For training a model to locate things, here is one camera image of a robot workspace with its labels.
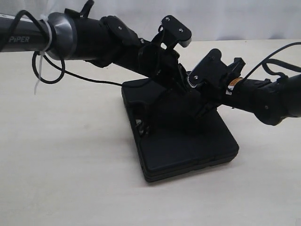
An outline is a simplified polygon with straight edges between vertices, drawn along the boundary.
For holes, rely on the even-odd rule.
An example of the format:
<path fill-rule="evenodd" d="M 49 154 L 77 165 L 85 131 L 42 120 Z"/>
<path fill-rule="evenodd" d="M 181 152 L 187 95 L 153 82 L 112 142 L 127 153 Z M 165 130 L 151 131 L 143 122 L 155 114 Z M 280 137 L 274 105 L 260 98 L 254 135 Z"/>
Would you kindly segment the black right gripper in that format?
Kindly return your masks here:
<path fill-rule="evenodd" d="M 242 58 L 234 58 L 233 62 L 230 65 L 227 65 L 228 69 L 230 70 L 229 74 L 227 76 L 223 76 L 219 88 L 213 88 L 204 83 L 201 84 L 199 87 L 192 88 L 187 82 L 187 77 L 191 71 L 186 72 L 186 77 L 183 79 L 185 87 L 187 89 L 192 89 L 199 93 L 197 110 L 194 113 L 194 118 L 197 121 L 199 121 L 207 113 L 221 105 L 221 99 L 226 95 L 226 92 L 229 90 L 229 83 L 232 80 L 240 77 L 241 71 L 245 64 L 246 63 Z"/>

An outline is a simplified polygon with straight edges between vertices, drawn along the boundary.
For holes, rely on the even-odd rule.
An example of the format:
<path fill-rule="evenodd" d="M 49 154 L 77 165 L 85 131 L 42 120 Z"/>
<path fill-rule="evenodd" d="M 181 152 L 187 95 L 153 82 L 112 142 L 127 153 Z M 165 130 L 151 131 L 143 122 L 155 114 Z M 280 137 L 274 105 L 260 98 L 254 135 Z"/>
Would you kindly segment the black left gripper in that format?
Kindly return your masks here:
<path fill-rule="evenodd" d="M 179 65 L 179 54 L 169 48 L 162 48 L 168 35 L 159 32 L 151 40 L 138 37 L 137 68 L 138 73 L 150 78 L 157 84 L 185 94 L 187 88 Z"/>

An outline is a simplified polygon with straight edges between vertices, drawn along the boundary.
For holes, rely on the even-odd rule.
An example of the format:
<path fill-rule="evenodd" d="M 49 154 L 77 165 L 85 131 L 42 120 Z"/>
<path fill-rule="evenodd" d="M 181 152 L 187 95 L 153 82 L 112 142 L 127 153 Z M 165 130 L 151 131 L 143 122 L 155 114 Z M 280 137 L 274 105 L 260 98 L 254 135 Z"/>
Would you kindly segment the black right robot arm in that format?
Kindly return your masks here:
<path fill-rule="evenodd" d="M 285 118 L 301 116 L 301 76 L 287 77 L 284 73 L 274 72 L 268 64 L 300 72 L 301 68 L 277 59 L 268 59 L 263 69 L 270 75 L 277 75 L 272 82 L 269 79 L 244 80 L 240 75 L 245 62 L 234 58 L 233 63 L 225 65 L 220 59 L 210 56 L 188 74 L 188 84 L 197 90 L 208 102 L 226 105 L 253 113 L 258 120 L 267 125 L 276 126 Z"/>

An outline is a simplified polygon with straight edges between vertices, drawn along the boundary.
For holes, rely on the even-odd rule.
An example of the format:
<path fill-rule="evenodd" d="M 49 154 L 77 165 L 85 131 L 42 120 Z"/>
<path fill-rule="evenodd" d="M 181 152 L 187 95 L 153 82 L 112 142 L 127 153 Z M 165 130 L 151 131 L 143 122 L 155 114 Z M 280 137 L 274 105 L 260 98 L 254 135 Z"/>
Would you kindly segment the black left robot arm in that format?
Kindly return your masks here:
<path fill-rule="evenodd" d="M 55 60 L 83 60 L 101 68 L 116 64 L 178 92 L 186 90 L 185 71 L 174 47 L 188 46 L 191 36 L 171 15 L 162 19 L 151 41 L 140 38 L 116 16 L 96 20 L 71 9 L 40 20 L 25 10 L 0 16 L 2 52 L 45 51 Z"/>

